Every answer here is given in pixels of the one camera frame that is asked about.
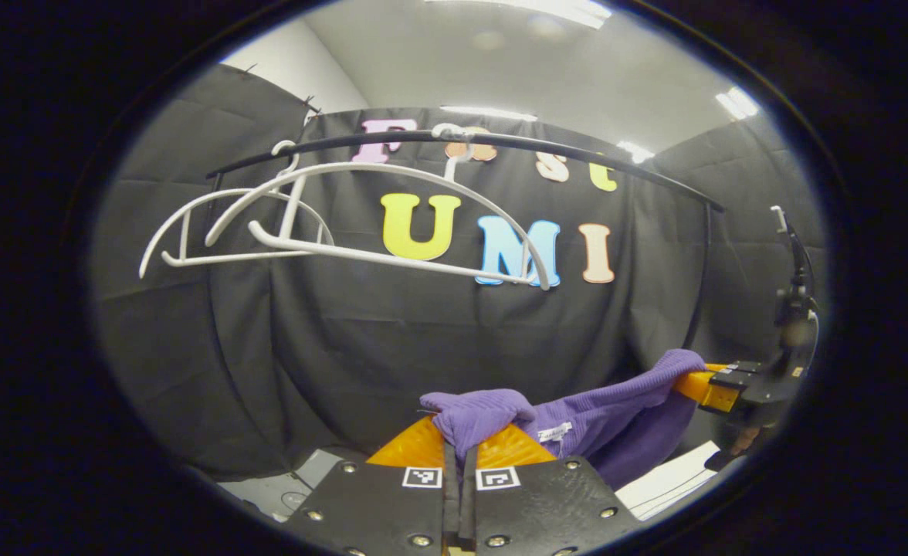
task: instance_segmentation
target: white wall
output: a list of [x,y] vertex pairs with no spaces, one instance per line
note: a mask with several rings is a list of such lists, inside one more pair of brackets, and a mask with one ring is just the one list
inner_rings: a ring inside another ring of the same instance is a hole
[[316,95],[310,102],[324,113],[369,107],[351,78],[302,19],[279,25],[221,61],[238,70],[256,64],[251,74],[301,99]]

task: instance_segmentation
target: black clothes rack bar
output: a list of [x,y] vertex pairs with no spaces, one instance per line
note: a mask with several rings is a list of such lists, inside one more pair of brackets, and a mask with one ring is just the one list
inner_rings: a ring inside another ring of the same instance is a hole
[[[210,172],[207,174],[207,179],[213,178],[217,174],[225,174],[240,168],[245,168],[246,166],[271,161],[271,159],[274,158],[281,158],[282,156],[292,156],[293,154],[302,154],[303,152],[323,151],[326,148],[356,147],[356,145],[359,144],[376,144],[376,142],[396,141],[464,142],[464,140],[459,141],[456,140],[456,138],[453,138],[452,140],[451,137],[447,136],[433,137],[432,131],[379,131],[379,133],[373,134],[353,134],[353,136],[329,137],[324,138],[323,140],[303,142],[303,144],[297,144],[295,147],[285,147],[279,151],[278,155],[274,156],[271,152],[249,156],[249,158],[232,162],[227,166],[222,166],[222,168]],[[534,138],[528,137],[507,136],[506,134],[473,134],[471,142],[472,144],[490,144],[493,147],[523,148],[526,149],[526,151],[547,152],[547,154],[559,154],[567,156],[567,158],[577,159],[578,161],[593,162],[605,166],[606,168],[621,170],[627,174],[655,183],[656,185],[666,187],[675,193],[701,201],[701,203],[708,205],[716,212],[725,212],[725,207],[723,207],[721,203],[718,203],[711,197],[708,197],[704,193],[701,193],[686,184],[661,174],[644,170],[629,162],[617,161],[615,158],[609,158],[604,154],[598,154],[598,152],[585,151],[584,148],[568,147],[566,144],[558,144],[557,142],[534,140]]]

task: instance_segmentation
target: clothing tag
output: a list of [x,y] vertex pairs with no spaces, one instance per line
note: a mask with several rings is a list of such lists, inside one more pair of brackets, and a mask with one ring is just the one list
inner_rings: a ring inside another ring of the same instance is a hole
[[540,443],[542,444],[551,440],[560,442],[561,439],[564,438],[564,434],[567,434],[568,430],[573,428],[574,426],[571,425],[570,420],[568,420],[568,422],[565,422],[563,425],[557,425],[552,429],[541,430],[541,432],[538,433],[540,436]]

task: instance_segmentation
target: white plastic hanger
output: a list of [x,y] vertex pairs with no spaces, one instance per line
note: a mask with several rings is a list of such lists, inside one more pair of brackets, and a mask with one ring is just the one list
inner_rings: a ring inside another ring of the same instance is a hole
[[[207,264],[207,263],[227,263],[227,261],[235,260],[252,260],[252,259],[261,259],[261,258],[272,258],[279,256],[299,256],[300,254],[323,254],[323,256],[337,256],[352,260],[362,260],[367,261],[367,263],[380,263],[380,264],[389,264],[393,266],[400,266],[405,268],[414,268],[419,270],[431,270],[434,272],[443,272],[447,274],[457,274],[462,276],[473,276],[479,278],[488,278],[490,280],[502,280],[511,283],[517,284],[532,284],[536,279],[540,281],[540,288],[544,291],[550,289],[550,280],[547,276],[546,266],[543,264],[543,258],[540,256],[540,253],[536,250],[535,244],[532,242],[532,239],[529,235],[522,229],[522,226],[515,222],[513,217],[507,214],[502,208],[494,204],[486,197],[483,197],[479,193],[464,187],[463,185],[453,181],[454,169],[458,162],[468,161],[471,158],[471,155],[474,154],[474,145],[469,143],[471,134],[466,133],[460,127],[453,126],[453,124],[440,124],[440,126],[434,127],[433,130],[434,137],[442,136],[451,136],[451,134],[456,134],[459,140],[468,142],[468,151],[457,158],[451,158],[447,161],[447,165],[444,171],[444,177],[434,175],[429,172],[424,172],[422,170],[414,168],[405,168],[405,166],[395,166],[390,164],[383,163],[367,163],[367,162],[331,162],[327,164],[320,164],[317,166],[310,166],[310,168],[295,169],[296,165],[299,162],[299,155],[296,154],[293,156],[292,164],[281,170],[274,179],[267,181],[266,183],[261,184],[259,187],[252,189],[232,189],[225,190],[217,193],[207,194],[203,197],[195,199],[185,205],[185,207],[180,208],[175,214],[173,214],[169,219],[167,219],[160,229],[155,233],[155,236],[148,243],[146,248],[146,253],[142,259],[142,265],[139,269],[139,276],[144,275],[144,271],[147,267],[148,258],[151,257],[151,250],[154,249],[155,243],[158,242],[162,233],[170,226],[173,222],[176,221],[182,215],[183,217],[183,229],[180,236],[180,256],[178,259],[175,257],[169,256],[165,251],[162,253],[162,258],[167,261],[168,264],[172,266],[186,266],[192,264]],[[278,154],[282,148],[286,145],[293,144],[292,141],[281,141],[272,149],[273,154]],[[347,247],[339,247],[334,245],[333,237],[330,237],[330,230],[327,229],[327,225],[324,224],[324,220],[320,218],[316,211],[308,207],[308,205],[303,204],[300,201],[300,197],[303,194],[303,187],[306,186],[306,178],[311,175],[320,175],[326,173],[333,173],[339,171],[369,171],[369,172],[384,172],[391,174],[404,175],[409,177],[415,177],[422,180],[429,181],[431,183],[436,183],[447,187],[448,189],[453,189],[458,193],[478,201],[485,207],[489,208],[501,218],[506,219],[506,222],[513,226],[515,232],[522,237],[523,250],[522,250],[522,271],[520,276],[511,276],[508,274],[501,274],[496,272],[485,272],[482,270],[467,268],[461,266],[455,266],[450,264],[442,263],[430,263],[429,261],[423,260],[414,260],[408,258],[402,258],[397,256],[386,256],[386,254],[380,253],[370,253],[369,251],[363,251],[359,249],[348,249]],[[283,193],[279,192],[279,189],[288,184],[293,183],[292,190],[290,195],[286,196]],[[207,232],[204,243],[206,246],[213,246],[217,243],[218,238],[221,233],[228,228],[228,225],[231,225],[231,221],[238,215],[241,214],[247,205],[252,204],[255,200],[261,197],[274,197],[279,199],[285,199],[287,201],[286,211],[283,214],[282,225],[279,228],[278,236],[272,236],[271,233],[267,232],[259,221],[249,222],[249,231],[254,237],[256,237],[259,242],[266,244],[266,246],[274,247],[274,249],[287,249],[283,251],[275,251],[274,253],[245,253],[245,254],[235,254],[234,256],[210,256],[210,257],[195,257],[195,258],[186,258],[186,242],[187,242],[187,233],[189,225],[189,211],[200,205],[216,199],[222,196],[228,195],[243,195],[241,199],[235,201],[234,204],[231,204],[227,210],[225,210],[221,217],[217,219],[217,222],[214,222],[214,225],[210,228],[210,231]],[[293,228],[293,222],[296,218],[296,211],[302,205],[302,207],[310,212],[310,214],[315,215],[317,221],[320,222],[319,232],[317,232],[317,241],[316,242],[303,242],[299,239],[291,239],[289,237],[290,231]],[[327,229],[327,244],[320,243],[321,237],[323,237],[323,231]],[[528,274],[528,265],[527,260],[532,253],[533,264],[536,267],[536,277],[527,278]]]

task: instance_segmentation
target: black fabric backdrop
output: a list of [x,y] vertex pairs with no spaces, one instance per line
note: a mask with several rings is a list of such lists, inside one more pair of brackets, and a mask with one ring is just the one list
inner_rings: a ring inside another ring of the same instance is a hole
[[[137,280],[151,233],[209,191],[204,173],[295,138],[303,114],[299,99],[274,85],[216,68],[151,125],[98,217],[91,272],[108,360],[139,415],[185,461],[216,479],[236,479],[282,471],[328,443],[370,452],[422,416],[416,409],[426,392],[516,388],[537,404],[631,378],[683,342],[699,285],[702,205],[618,172],[609,172],[617,189],[600,190],[580,161],[567,162],[566,182],[551,181],[537,172],[535,153],[519,149],[461,164],[456,180],[525,229],[538,219],[561,227],[561,284],[549,292],[323,256],[176,269],[158,251],[175,253],[178,225],[162,239],[146,279]],[[614,145],[548,124],[429,109],[321,115],[303,141],[362,133],[362,122],[380,119],[414,119],[420,130],[443,122],[480,126],[628,159]],[[304,154],[301,166],[350,161],[356,152]],[[403,144],[387,154],[391,164],[434,174],[447,161],[440,143]],[[231,173],[222,187],[256,186],[284,165]],[[713,215],[716,244],[694,348],[709,361],[765,359],[776,341],[773,292],[791,270],[769,205],[785,208],[809,249],[824,244],[799,165],[759,117],[695,137],[647,165],[728,207]],[[433,232],[426,199],[456,195],[411,178],[341,172],[310,177],[303,201],[326,219],[339,246],[387,253],[380,199],[399,192],[422,200],[412,217],[417,240]],[[213,218],[229,202],[219,202]],[[260,219],[274,232],[281,208],[257,202],[211,249],[196,232],[208,224],[206,208],[197,208],[191,255],[266,250],[246,223]],[[476,221],[488,214],[463,199],[450,249],[437,263],[481,268]],[[612,232],[613,282],[581,277],[587,261],[578,226],[586,222]],[[293,235],[315,233],[313,218],[301,212]],[[821,282],[822,251],[811,256]],[[698,423],[687,447],[711,437],[706,418]]]

